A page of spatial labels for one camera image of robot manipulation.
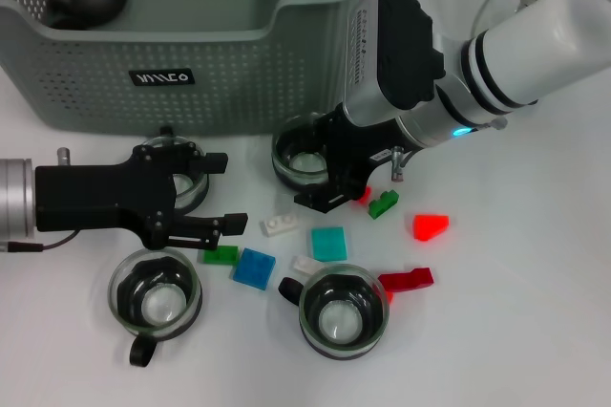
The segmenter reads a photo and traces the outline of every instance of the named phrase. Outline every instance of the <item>white lego brick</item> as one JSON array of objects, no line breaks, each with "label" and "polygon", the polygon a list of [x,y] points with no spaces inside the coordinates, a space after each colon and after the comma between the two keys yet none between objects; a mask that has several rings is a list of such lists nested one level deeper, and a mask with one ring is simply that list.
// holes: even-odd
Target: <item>white lego brick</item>
[{"label": "white lego brick", "polygon": [[306,275],[313,275],[318,270],[325,267],[326,265],[322,262],[318,262],[305,256],[295,256],[295,260],[293,261],[293,268],[301,273],[305,273]]},{"label": "white lego brick", "polygon": [[295,213],[287,213],[263,221],[263,234],[267,237],[275,237],[281,233],[295,230],[298,226],[297,215]]}]

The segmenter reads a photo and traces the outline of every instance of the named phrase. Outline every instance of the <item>blue block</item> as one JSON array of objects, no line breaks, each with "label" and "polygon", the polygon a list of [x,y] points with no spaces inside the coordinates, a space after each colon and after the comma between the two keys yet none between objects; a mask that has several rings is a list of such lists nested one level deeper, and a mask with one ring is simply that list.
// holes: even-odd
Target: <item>blue block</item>
[{"label": "blue block", "polygon": [[275,265],[275,257],[245,248],[233,274],[233,281],[266,290]]},{"label": "blue block", "polygon": [[348,258],[346,237],[342,227],[313,228],[314,259],[321,262],[345,261]]}]

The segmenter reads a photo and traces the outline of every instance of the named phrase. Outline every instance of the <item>mug handle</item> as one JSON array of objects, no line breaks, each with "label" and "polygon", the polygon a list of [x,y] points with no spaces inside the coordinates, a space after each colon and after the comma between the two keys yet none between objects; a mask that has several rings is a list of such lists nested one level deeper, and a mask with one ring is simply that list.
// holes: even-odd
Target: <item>mug handle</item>
[{"label": "mug handle", "polygon": [[291,304],[299,307],[299,298],[304,290],[304,285],[292,278],[285,277],[278,286],[279,293]]},{"label": "mug handle", "polygon": [[136,367],[146,367],[155,353],[157,342],[148,337],[136,337],[130,351],[130,364]]}]

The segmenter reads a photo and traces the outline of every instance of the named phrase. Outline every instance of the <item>green lego brick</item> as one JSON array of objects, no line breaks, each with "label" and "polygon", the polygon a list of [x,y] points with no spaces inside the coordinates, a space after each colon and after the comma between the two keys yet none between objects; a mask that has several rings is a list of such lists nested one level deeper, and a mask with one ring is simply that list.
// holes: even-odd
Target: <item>green lego brick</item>
[{"label": "green lego brick", "polygon": [[240,249],[237,246],[219,246],[216,251],[205,250],[203,262],[216,266],[235,266],[240,260]]},{"label": "green lego brick", "polygon": [[374,200],[369,204],[369,215],[376,220],[395,206],[397,202],[399,202],[399,194],[394,190],[383,192],[380,196],[380,200]]}]

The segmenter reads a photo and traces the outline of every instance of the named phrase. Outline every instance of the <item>led light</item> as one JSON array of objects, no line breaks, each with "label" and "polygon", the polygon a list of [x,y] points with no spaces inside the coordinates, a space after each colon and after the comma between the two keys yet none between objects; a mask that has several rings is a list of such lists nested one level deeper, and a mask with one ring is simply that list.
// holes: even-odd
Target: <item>led light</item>
[{"label": "led light", "polygon": [[455,137],[462,137],[463,135],[471,133],[473,130],[473,128],[459,128],[458,130],[454,130],[453,135]]}]

